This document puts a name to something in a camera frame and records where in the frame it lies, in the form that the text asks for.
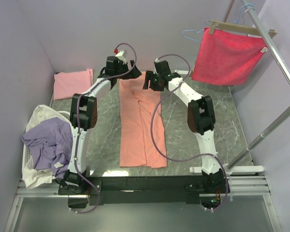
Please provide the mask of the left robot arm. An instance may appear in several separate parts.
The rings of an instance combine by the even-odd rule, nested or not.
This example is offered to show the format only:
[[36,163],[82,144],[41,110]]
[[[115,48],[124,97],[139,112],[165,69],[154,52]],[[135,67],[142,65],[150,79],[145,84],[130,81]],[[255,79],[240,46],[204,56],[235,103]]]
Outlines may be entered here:
[[70,122],[72,125],[72,153],[67,171],[63,180],[70,184],[75,194],[86,191],[87,144],[91,130],[98,119],[97,100],[108,93],[117,83],[118,79],[135,79],[141,75],[135,61],[131,60],[131,69],[128,68],[125,51],[116,52],[108,56],[106,66],[101,70],[95,83],[81,94],[74,94],[70,109]]

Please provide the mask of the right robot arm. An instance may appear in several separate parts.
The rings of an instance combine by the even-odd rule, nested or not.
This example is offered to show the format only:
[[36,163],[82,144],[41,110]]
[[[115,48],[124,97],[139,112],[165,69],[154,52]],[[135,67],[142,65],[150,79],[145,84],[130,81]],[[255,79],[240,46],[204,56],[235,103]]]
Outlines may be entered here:
[[203,189],[213,193],[227,180],[223,165],[217,158],[214,142],[214,125],[216,116],[213,101],[210,96],[204,96],[192,89],[176,72],[171,72],[167,61],[156,59],[155,70],[146,71],[143,89],[150,88],[153,91],[162,92],[165,89],[169,94],[176,95],[187,107],[187,124],[190,131],[195,135],[200,154],[187,159],[173,159],[167,157],[156,144],[153,133],[155,114],[164,98],[157,103],[150,121],[150,136],[157,152],[167,160],[174,162],[186,162],[195,158],[202,158],[201,173],[203,177]]

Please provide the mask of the salmon orange t shirt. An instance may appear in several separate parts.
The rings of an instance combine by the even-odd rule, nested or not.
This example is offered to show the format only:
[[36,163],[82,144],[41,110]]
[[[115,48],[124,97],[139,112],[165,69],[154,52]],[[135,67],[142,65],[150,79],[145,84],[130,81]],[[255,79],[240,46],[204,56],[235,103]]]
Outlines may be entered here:
[[153,169],[167,167],[167,159],[156,150],[152,143],[150,125],[157,147],[166,154],[165,131],[159,106],[154,117],[153,111],[160,101],[160,92],[143,90],[145,72],[136,79],[119,81],[121,140],[120,167],[147,166]]

